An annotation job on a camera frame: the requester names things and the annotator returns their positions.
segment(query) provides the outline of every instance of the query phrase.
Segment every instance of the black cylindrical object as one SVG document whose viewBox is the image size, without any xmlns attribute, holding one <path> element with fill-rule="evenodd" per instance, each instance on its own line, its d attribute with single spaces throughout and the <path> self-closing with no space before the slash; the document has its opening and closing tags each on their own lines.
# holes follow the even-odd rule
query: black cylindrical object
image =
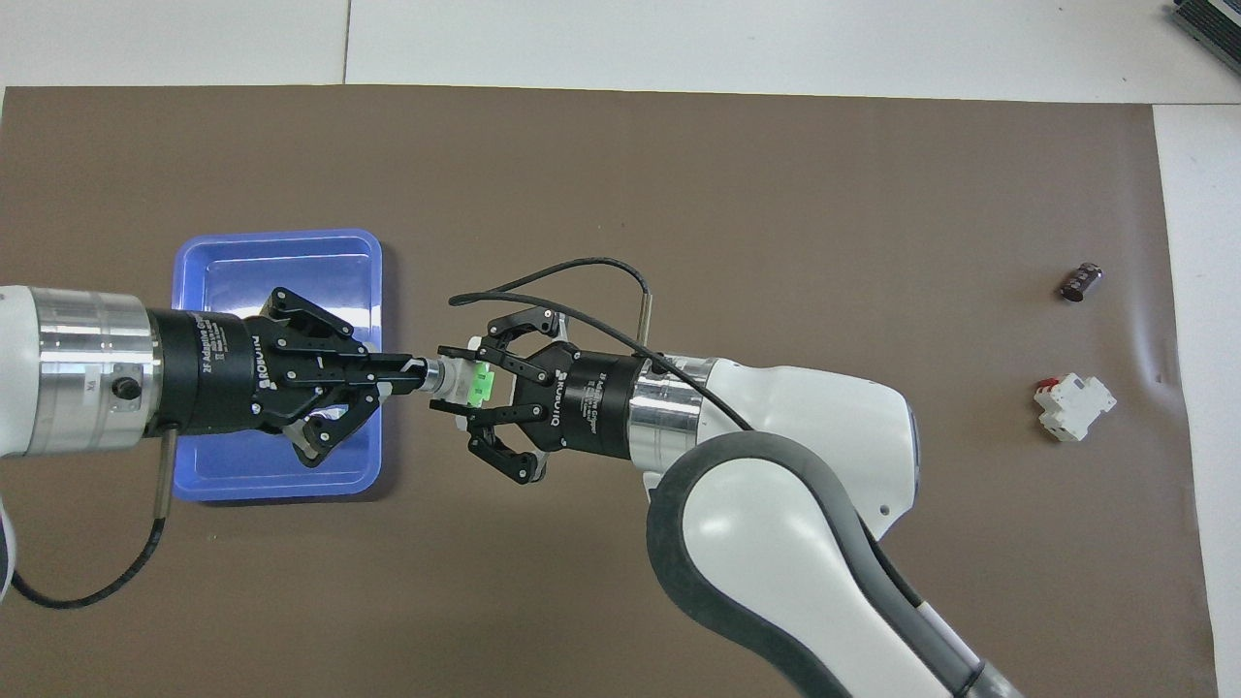
<svg viewBox="0 0 1241 698">
<path fill-rule="evenodd" d="M 163 355 L 163 396 L 149 433 L 177 425 L 181 435 L 253 428 L 256 353 L 244 322 L 223 313 L 149 310 Z"/>
<path fill-rule="evenodd" d="M 643 359 L 556 342 L 529 360 L 551 378 L 547 385 L 519 380 L 513 395 L 514 405 L 546 410 L 545 419 L 521 425 L 535 446 L 629 457 L 629 397 Z"/>
<path fill-rule="evenodd" d="M 1103 278 L 1103 270 L 1098 265 L 1092 265 L 1086 262 L 1077 267 L 1073 273 L 1069 276 L 1065 284 L 1060 287 L 1060 294 L 1066 301 L 1072 301 L 1073 303 L 1081 303 L 1082 298 L 1086 297 L 1086 292 L 1091 286 L 1098 279 Z"/>
</svg>

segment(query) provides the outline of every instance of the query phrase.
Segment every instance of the black knob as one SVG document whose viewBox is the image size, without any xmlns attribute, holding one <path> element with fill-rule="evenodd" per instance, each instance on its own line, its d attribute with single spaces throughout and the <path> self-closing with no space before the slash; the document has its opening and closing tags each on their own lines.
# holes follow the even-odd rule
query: black knob
<svg viewBox="0 0 1241 698">
<path fill-rule="evenodd" d="M 112 394 L 122 400 L 137 400 L 143 394 L 143 385 L 129 376 L 118 378 L 112 381 Z"/>
</svg>

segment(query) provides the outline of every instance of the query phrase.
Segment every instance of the black cable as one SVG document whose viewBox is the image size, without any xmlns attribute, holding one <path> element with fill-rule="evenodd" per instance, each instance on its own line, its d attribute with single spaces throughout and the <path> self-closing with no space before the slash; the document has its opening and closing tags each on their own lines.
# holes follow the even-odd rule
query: black cable
<svg viewBox="0 0 1241 698">
<path fill-rule="evenodd" d="M 594 329 L 602 332 L 603 334 L 607 334 L 612 339 L 616 339 L 620 344 L 624 344 L 629 349 L 633 349 L 639 356 L 650 359 L 653 364 L 658 365 L 665 371 L 685 381 L 690 388 L 699 391 L 699 394 L 701 394 L 702 397 L 706 397 L 712 405 L 719 407 L 721 412 L 727 415 L 730 420 L 736 422 L 742 431 L 755 430 L 755 427 L 750 426 L 750 422 L 742 419 L 741 415 L 738 415 L 732 407 L 730 407 L 727 402 L 721 400 L 719 395 L 707 389 L 707 386 L 700 384 L 696 379 L 694 379 L 681 369 L 673 365 L 673 363 L 665 359 L 664 356 L 652 351 L 647 347 L 639 344 L 637 340 L 630 339 L 629 335 L 613 328 L 612 325 L 608 325 L 603 320 L 597 320 L 581 310 L 570 308 L 568 306 L 561 303 L 556 303 L 555 301 L 547 301 L 545 298 L 539 298 L 536 296 L 524 296 L 521 293 L 503 293 L 495 291 L 484 291 L 479 293 L 460 293 L 458 296 L 453 296 L 452 298 L 449 298 L 448 304 L 453 307 L 469 306 L 470 303 L 477 303 L 479 301 L 505 301 L 509 303 L 524 303 L 526 306 L 539 306 L 542 308 L 556 310 L 557 313 L 563 313 L 571 318 L 578 319 L 593 327 Z"/>
<path fill-rule="evenodd" d="M 17 570 L 14 570 L 12 573 L 12 586 L 22 596 L 30 599 L 32 602 L 45 609 L 60 609 L 60 610 L 82 609 L 89 606 L 91 604 L 97 604 L 99 601 L 103 601 L 108 596 L 112 596 L 118 589 L 128 584 L 129 580 L 133 579 L 139 570 L 143 569 L 143 566 L 146 564 L 146 560 L 150 560 L 151 554 L 155 553 L 155 546 L 159 545 L 159 539 L 163 535 L 164 535 L 164 519 L 155 519 L 151 523 L 150 535 L 146 537 L 146 545 L 143 546 L 143 551 L 138 554 L 138 558 L 135 558 L 133 564 L 129 565 L 129 569 L 122 573 L 122 575 L 118 576 L 115 581 L 113 581 L 108 586 L 104 586 L 99 591 L 91 594 L 89 596 L 83 596 L 81 599 L 71 599 L 71 600 L 52 599 L 51 596 L 47 596 L 45 594 L 41 594 L 31 589 L 30 584 L 27 584 L 26 580 L 22 579 L 21 573 L 19 573 Z"/>
<path fill-rule="evenodd" d="M 879 542 L 876 542 L 875 537 L 871 535 L 870 527 L 866 525 L 866 522 L 861 522 L 861 529 L 866 532 L 866 542 L 870 543 L 870 549 L 875 553 L 875 559 L 879 560 L 879 565 L 884 568 L 885 573 L 887 573 L 889 579 L 892 580 L 896 589 L 901 591 L 901 596 L 905 596 L 905 600 L 908 601 L 915 609 L 921 606 L 922 596 L 915 591 L 912 586 L 910 586 L 910 582 L 906 581 L 903 576 L 901 576 L 900 570 L 897 570 L 896 565 L 892 564 L 887 553 L 884 553 L 884 549 L 879 546 Z"/>
<path fill-rule="evenodd" d="M 552 266 L 550 266 L 547 268 L 539 270 L 537 272 L 535 272 L 532 274 L 524 276 L 524 277 L 521 277 L 521 278 L 519 278 L 516 281 L 510 281 L 509 283 L 503 283 L 500 286 L 496 286 L 495 288 L 489 288 L 488 291 L 489 292 L 513 291 L 514 288 L 517 288 L 519 286 L 525 286 L 527 283 L 539 281 L 540 278 L 549 277 L 549 276 L 551 276 L 553 273 L 562 272 L 562 271 L 572 268 L 572 267 L 583 267 L 586 265 L 607 265 L 609 267 L 616 267 L 618 270 L 624 270 L 625 272 L 629 273 L 629 276 L 632 276 L 634 279 L 638 281 L 638 286 L 642 287 L 642 292 L 643 293 L 645 293 L 648 296 L 650 294 L 650 287 L 647 286 L 647 279 L 645 279 L 645 277 L 642 276 L 642 272 L 639 272 L 638 270 L 635 270 L 633 266 L 630 266 L 630 265 L 628 265 L 625 262 L 622 262 L 620 260 L 616 260 L 613 257 L 578 257 L 577 260 L 570 260 L 567 262 L 561 262 L 558 265 L 552 265 Z"/>
</svg>

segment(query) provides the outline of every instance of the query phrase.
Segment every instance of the white circuit breaker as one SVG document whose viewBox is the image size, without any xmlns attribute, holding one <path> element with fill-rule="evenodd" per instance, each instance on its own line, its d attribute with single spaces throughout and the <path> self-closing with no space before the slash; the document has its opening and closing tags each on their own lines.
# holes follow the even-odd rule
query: white circuit breaker
<svg viewBox="0 0 1241 698">
<path fill-rule="evenodd" d="M 1034 401 L 1042 406 L 1039 421 L 1061 441 L 1086 438 L 1090 425 L 1116 406 L 1116 397 L 1097 378 L 1065 374 L 1039 383 Z"/>
</svg>

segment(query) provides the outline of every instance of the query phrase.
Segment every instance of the blue tray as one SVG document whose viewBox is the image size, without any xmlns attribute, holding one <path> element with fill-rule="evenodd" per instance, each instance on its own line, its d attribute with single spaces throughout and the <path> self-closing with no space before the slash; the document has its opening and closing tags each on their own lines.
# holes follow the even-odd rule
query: blue tray
<svg viewBox="0 0 1241 698">
<path fill-rule="evenodd" d="M 254 315 L 272 288 L 284 286 L 381 349 L 382 276 L 380 243 L 365 230 L 205 235 L 176 255 L 172 307 Z M 381 438 L 376 414 L 311 469 L 282 436 L 186 436 L 176 448 L 172 493 L 195 502 L 355 494 L 379 477 Z"/>
</svg>

